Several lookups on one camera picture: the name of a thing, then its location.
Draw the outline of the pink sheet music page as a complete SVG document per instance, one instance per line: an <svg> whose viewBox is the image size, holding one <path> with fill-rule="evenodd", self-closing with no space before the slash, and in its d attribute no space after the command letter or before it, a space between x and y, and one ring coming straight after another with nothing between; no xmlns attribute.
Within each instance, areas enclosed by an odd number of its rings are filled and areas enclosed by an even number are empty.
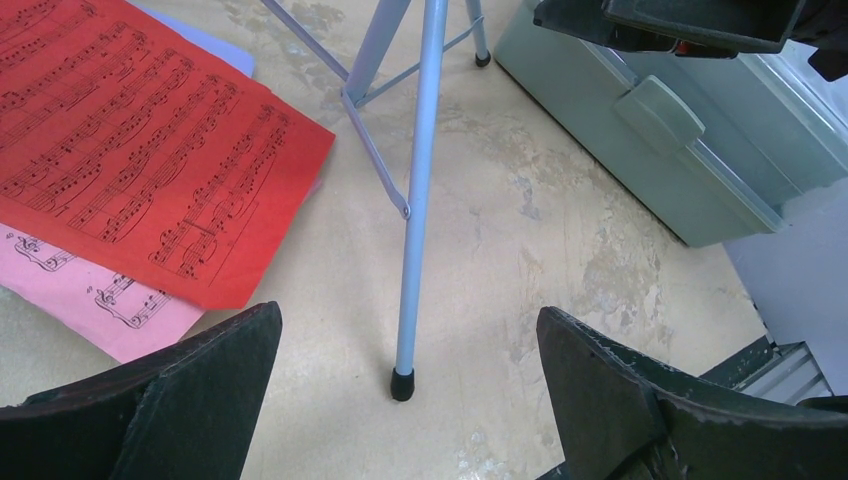
<svg viewBox="0 0 848 480"><path fill-rule="evenodd" d="M1 285L121 363L169 347L204 310L8 225Z"/></svg>

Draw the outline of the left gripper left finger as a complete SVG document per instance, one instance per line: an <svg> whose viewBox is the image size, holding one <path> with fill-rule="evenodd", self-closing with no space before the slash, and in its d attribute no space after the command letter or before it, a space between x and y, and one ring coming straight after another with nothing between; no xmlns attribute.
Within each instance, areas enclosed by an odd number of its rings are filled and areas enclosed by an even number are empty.
<svg viewBox="0 0 848 480"><path fill-rule="evenodd" d="M237 479L282 333L255 305L193 337L1 411L5 479Z"/></svg>

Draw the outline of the blue music stand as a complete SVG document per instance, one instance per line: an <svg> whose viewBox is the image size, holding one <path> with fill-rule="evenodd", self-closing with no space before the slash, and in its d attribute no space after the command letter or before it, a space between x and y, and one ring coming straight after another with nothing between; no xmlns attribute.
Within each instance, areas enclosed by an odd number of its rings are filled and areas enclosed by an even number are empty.
<svg viewBox="0 0 848 480"><path fill-rule="evenodd" d="M471 37L476 66L484 68L490 63L492 55L487 45L482 5L478 1L467 2L468 28L452 40L446 40L448 2L427 1L418 63L379 87L374 87L372 83L408 11L408 2L381 1L377 4L350 68L346 68L280 2L267 1L264 5L343 80L340 90L342 105L369 155L385 193L405 221L398 336L389 391L394 401L406 402L415 391L414 354L443 56L446 51ZM412 74L418 77L415 122L408 192L402 194L358 109Z"/></svg>

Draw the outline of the red paper sheet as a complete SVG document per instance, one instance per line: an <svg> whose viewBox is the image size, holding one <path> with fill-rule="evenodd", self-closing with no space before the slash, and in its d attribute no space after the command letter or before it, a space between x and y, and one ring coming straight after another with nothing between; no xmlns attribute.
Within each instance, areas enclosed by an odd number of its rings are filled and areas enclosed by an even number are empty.
<svg viewBox="0 0 848 480"><path fill-rule="evenodd" d="M1 5L1 220L245 306L334 135L125 1Z"/></svg>

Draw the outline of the lavender sheet music page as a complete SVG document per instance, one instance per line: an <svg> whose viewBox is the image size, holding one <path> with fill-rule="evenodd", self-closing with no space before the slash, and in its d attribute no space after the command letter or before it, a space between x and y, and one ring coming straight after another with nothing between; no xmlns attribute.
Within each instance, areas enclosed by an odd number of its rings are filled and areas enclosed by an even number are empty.
<svg viewBox="0 0 848 480"><path fill-rule="evenodd" d="M223 60L245 76L250 78L253 77L255 71L255 59L250 53L242 48L206 33L196 27L190 26L174 17L145 6L141 6L134 1L130 1L130 4L177 32L189 42Z"/></svg>

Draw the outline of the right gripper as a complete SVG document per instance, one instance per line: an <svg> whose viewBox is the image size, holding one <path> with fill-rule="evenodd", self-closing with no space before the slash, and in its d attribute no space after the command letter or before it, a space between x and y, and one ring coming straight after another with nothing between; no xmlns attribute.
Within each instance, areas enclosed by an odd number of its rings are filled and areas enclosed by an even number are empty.
<svg viewBox="0 0 848 480"><path fill-rule="evenodd" d="M533 24L622 52L677 55L778 53L789 37L816 49L807 62L824 80L847 75L847 0L542 1Z"/></svg>

